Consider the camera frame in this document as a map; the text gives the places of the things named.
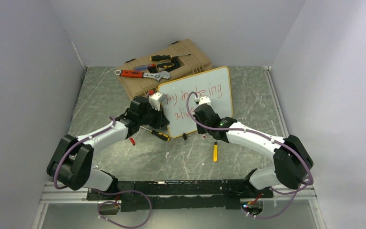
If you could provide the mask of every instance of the gray wall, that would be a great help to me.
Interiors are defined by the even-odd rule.
[[[30,228],[82,72],[47,0],[0,0],[0,229]]]
[[[189,38],[214,65],[271,65],[305,0],[50,0],[85,66]]]
[[[366,0],[307,0],[273,64],[327,227],[366,228]]]

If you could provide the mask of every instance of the floor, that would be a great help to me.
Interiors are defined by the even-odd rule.
[[[90,133],[108,124],[130,105],[115,67],[89,67],[74,110],[69,134]],[[270,135],[283,136],[272,91],[262,67],[229,67],[233,118]],[[130,141],[117,142],[95,152],[93,164],[119,180],[180,180],[244,178],[253,168],[272,165],[261,154],[239,145],[219,143],[219,160],[213,162],[214,140],[197,133],[170,142],[140,129]]]

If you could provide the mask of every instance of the yellow and black screwdriver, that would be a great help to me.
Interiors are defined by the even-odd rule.
[[[152,62],[156,62],[156,61],[163,61],[163,60],[171,60],[173,57],[178,57],[178,56],[190,56],[191,54],[181,54],[181,55],[155,55],[155,56],[151,56],[150,59]]]
[[[147,128],[145,127],[142,127],[140,126],[142,129],[145,129],[149,132],[151,132],[152,135],[155,135],[157,136],[159,139],[163,140],[163,141],[170,141],[170,137],[164,133],[161,133],[161,132],[158,132],[158,131],[155,131],[155,130],[148,130]]]

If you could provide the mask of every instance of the gray marble surface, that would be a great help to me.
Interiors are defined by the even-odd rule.
[[[74,110],[69,134],[90,133],[110,122],[130,105],[114,67],[89,67]],[[262,67],[229,67],[234,118],[270,135],[283,136],[278,114]],[[214,140],[197,133],[164,142],[140,129],[129,140],[95,152],[93,164],[119,180],[183,180],[244,178],[253,168],[272,165],[261,154],[219,141],[213,162]]]

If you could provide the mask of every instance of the tool case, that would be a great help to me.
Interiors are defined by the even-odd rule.
[[[179,56],[172,58],[173,67],[167,69],[151,68],[145,70],[145,73],[157,73],[160,71],[168,71],[171,75],[170,79],[161,79],[159,82],[149,78],[126,78],[116,75],[117,79],[123,85],[128,97],[132,100],[139,95],[145,95],[149,90],[156,91],[158,85],[164,82],[180,79],[188,75],[201,73],[212,68],[211,61],[195,44],[189,40],[177,41],[170,44],[167,48],[151,55],[126,61],[117,70],[132,70],[134,67],[151,64],[150,57],[154,55],[180,55],[191,54],[190,56]]]

